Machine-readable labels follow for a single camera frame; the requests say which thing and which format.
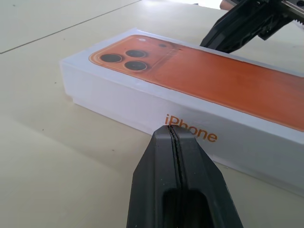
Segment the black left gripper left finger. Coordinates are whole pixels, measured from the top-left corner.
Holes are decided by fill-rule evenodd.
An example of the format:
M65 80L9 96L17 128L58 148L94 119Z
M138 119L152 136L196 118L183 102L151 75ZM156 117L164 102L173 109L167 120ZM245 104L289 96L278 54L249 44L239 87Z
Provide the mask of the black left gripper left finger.
M178 134L184 128L164 125L150 139L133 172L128 228L183 227L183 177Z

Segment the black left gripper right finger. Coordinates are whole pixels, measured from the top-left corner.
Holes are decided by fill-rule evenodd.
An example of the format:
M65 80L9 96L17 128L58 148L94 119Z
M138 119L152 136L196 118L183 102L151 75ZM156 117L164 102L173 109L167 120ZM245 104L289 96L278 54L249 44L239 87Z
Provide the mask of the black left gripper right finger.
M181 180L180 228L241 228L243 224L224 177L184 128L171 128Z

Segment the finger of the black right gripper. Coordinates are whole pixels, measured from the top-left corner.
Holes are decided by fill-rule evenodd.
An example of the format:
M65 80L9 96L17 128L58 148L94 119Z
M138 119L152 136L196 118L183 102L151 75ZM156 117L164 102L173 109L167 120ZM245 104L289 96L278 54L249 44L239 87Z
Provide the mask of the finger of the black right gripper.
M234 52L256 36L267 40L287 24L284 13L254 15L226 13L213 26L216 30L213 49L225 53Z
M202 40L205 48L242 48L254 37L267 40L280 29L272 0L242 0L216 21Z

